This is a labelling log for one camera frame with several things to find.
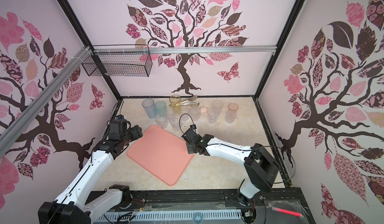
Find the clear faceted glass front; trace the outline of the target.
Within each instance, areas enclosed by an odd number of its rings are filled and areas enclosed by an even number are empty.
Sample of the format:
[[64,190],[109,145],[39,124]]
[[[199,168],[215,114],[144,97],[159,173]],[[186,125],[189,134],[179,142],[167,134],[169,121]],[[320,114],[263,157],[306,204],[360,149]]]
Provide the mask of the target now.
[[210,108],[207,111],[209,123],[215,124],[217,122],[219,114],[220,114],[220,112],[216,108]]

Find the green tall cup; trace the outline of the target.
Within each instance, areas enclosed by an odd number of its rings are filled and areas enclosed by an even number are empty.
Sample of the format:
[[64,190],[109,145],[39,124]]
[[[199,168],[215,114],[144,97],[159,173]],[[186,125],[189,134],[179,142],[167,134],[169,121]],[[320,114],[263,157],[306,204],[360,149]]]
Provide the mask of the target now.
[[155,109],[159,117],[167,116],[167,105],[164,101],[157,101],[155,103]]

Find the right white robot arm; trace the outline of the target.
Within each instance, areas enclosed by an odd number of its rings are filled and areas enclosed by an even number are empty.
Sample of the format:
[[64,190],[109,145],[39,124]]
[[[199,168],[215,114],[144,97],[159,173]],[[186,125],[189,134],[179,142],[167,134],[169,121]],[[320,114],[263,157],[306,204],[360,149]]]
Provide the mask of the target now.
[[220,140],[212,135],[200,136],[188,129],[182,139],[186,142],[189,154],[221,157],[244,166],[248,177],[240,185],[241,197],[252,199],[259,192],[271,191],[280,165],[261,144],[241,146]]

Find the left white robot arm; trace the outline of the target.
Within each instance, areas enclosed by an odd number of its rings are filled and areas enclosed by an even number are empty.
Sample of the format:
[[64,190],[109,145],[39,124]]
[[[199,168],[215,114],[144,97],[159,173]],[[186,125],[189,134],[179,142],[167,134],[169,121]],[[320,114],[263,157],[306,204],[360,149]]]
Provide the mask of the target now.
[[111,208],[132,203],[130,188],[113,185],[104,194],[87,202],[96,183],[129,143],[143,137],[142,129],[132,126],[122,115],[111,120],[105,138],[98,142],[87,164],[53,202],[38,210],[41,224],[92,224]]

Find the yellow amber glass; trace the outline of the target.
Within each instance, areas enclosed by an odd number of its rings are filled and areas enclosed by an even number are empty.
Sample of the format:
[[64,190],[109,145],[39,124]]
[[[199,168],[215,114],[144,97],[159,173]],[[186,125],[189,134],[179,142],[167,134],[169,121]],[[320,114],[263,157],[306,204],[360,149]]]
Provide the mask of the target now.
[[181,100],[181,97],[177,94],[174,94],[169,97],[170,107],[174,112],[178,112],[180,110]]

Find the blue tall cup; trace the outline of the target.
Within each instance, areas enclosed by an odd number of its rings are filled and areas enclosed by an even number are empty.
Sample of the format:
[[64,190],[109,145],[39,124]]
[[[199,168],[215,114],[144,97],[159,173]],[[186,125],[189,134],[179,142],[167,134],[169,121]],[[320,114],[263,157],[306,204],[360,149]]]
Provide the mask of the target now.
[[144,108],[148,118],[153,119],[156,117],[157,111],[156,111],[155,102],[153,99],[145,99],[142,102],[142,107]]

